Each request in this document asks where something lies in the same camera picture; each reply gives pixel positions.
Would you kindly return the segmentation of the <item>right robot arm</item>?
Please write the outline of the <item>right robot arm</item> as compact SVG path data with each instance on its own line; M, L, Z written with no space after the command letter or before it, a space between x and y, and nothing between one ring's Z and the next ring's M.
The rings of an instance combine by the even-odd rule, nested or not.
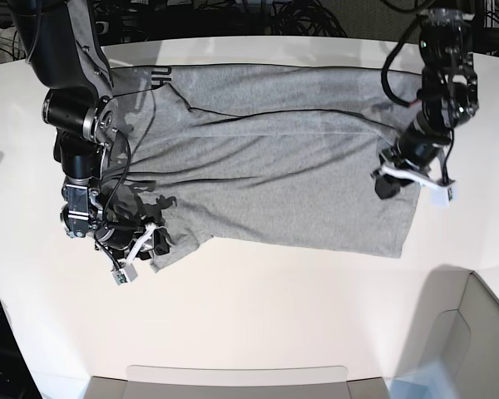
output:
M111 68L85 1L11 1L57 129L61 221L117 265L213 238L398 257L414 200L369 172L397 128L373 70Z

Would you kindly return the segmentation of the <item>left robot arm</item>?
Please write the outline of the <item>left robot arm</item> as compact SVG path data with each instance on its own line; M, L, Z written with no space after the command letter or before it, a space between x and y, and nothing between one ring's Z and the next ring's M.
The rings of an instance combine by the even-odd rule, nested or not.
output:
M417 28L423 61L421 87L416 99L407 101L393 92L388 76L405 40ZM398 170L422 173L435 158L441 157L442 182L447 183L447 158L452 153L455 130L473 118L479 109L472 27L465 14L447 8L419 12L387 56L381 70L381 84L392 103L404 108L421 105L408 128L381 158Z

